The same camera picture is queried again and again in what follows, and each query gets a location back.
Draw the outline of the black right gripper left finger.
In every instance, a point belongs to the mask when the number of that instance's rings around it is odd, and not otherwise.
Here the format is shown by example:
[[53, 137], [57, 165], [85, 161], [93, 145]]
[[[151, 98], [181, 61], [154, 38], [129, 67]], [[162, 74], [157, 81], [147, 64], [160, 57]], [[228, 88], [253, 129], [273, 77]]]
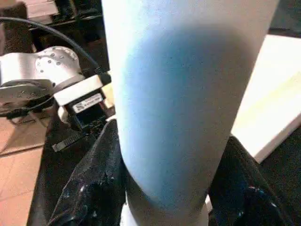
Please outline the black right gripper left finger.
[[125, 201], [125, 167], [117, 122], [110, 120], [75, 167], [48, 225], [118, 226]]

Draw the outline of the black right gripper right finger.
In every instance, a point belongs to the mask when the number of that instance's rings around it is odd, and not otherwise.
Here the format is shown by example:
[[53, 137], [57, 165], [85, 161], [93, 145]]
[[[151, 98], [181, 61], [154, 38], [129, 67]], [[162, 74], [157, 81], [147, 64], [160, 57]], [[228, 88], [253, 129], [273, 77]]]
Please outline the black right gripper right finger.
[[209, 189], [219, 226], [292, 226], [255, 159], [229, 137]]

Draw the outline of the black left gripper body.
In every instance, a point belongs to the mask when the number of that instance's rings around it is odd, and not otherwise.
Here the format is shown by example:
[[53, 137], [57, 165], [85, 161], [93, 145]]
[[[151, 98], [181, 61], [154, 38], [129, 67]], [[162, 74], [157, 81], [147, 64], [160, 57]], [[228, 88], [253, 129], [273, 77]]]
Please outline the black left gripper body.
[[73, 98], [66, 104], [58, 104], [57, 115], [61, 122], [75, 131], [66, 139], [52, 145], [55, 152], [62, 151], [90, 134], [98, 134], [113, 115], [114, 108], [105, 101], [103, 92], [90, 92]]

